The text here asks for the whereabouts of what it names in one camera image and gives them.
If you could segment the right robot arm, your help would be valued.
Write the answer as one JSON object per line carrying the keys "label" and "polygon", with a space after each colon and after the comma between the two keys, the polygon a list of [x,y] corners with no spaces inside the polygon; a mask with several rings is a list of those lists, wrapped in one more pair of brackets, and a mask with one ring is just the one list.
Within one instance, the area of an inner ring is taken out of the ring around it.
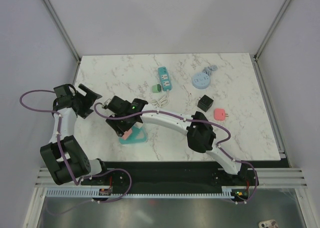
{"label": "right robot arm", "polygon": [[186,136],[187,146],[194,152],[211,155],[229,174],[233,184],[240,185],[247,179],[249,165],[221,147],[231,138],[230,131],[208,121],[202,112],[179,114],[155,107],[143,99],[135,98],[129,102],[116,95],[105,101],[102,108],[112,112],[106,122],[119,137],[123,137],[137,123],[158,125]]}

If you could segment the teal triangular power strip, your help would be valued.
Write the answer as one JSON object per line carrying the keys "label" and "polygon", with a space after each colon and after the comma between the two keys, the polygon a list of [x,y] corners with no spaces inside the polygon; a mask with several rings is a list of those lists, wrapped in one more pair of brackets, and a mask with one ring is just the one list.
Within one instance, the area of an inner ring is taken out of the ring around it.
{"label": "teal triangular power strip", "polygon": [[138,129],[133,126],[131,129],[132,129],[132,134],[127,140],[123,140],[121,139],[121,137],[118,138],[118,141],[122,145],[144,143],[148,140],[147,133],[143,127],[141,129]]}

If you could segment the white charger plug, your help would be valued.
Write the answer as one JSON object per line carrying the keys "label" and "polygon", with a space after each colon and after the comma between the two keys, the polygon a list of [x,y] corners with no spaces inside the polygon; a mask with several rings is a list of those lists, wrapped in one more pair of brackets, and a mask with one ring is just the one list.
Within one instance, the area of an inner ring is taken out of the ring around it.
{"label": "white charger plug", "polygon": [[136,122],[136,123],[134,124],[134,127],[136,127],[137,129],[141,129],[141,128],[143,127],[143,124],[140,123],[140,122]]}

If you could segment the pink cube socket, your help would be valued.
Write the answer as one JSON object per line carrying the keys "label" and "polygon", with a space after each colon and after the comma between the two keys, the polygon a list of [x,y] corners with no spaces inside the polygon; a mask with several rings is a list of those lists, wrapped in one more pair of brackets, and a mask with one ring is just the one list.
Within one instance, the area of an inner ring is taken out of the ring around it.
{"label": "pink cube socket", "polygon": [[127,140],[132,133],[133,133],[133,130],[132,130],[132,129],[129,129],[129,130],[125,131],[125,132],[123,133],[123,135],[121,136],[121,139],[122,139],[122,140]]}

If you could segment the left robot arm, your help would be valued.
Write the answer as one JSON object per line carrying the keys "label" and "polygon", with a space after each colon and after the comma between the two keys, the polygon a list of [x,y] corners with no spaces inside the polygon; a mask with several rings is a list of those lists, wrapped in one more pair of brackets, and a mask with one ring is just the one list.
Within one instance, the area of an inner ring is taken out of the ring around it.
{"label": "left robot arm", "polygon": [[87,118],[93,112],[91,107],[95,101],[102,96],[83,84],[78,88],[85,94],[71,84],[53,89],[56,95],[52,105],[53,134],[48,144],[40,148],[40,155],[57,185],[86,176],[104,185],[110,179],[109,171],[103,168],[99,158],[90,160],[74,136],[77,118]]}

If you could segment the black cube charger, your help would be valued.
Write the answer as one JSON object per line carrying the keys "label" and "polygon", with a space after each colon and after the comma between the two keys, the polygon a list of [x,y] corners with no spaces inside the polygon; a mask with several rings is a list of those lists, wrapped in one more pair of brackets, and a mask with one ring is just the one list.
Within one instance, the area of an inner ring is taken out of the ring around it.
{"label": "black cube charger", "polygon": [[207,112],[213,105],[214,100],[207,95],[203,95],[197,102],[197,107],[203,112]]}

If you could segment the blue rectangular power strip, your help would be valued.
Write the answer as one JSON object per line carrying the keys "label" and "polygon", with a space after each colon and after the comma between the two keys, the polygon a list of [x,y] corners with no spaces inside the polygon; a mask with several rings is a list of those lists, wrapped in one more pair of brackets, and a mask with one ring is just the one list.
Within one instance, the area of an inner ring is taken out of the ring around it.
{"label": "blue rectangular power strip", "polygon": [[165,66],[158,68],[158,77],[160,81],[160,85],[163,89],[163,91],[171,91],[172,90],[172,82],[169,75],[169,72]]}

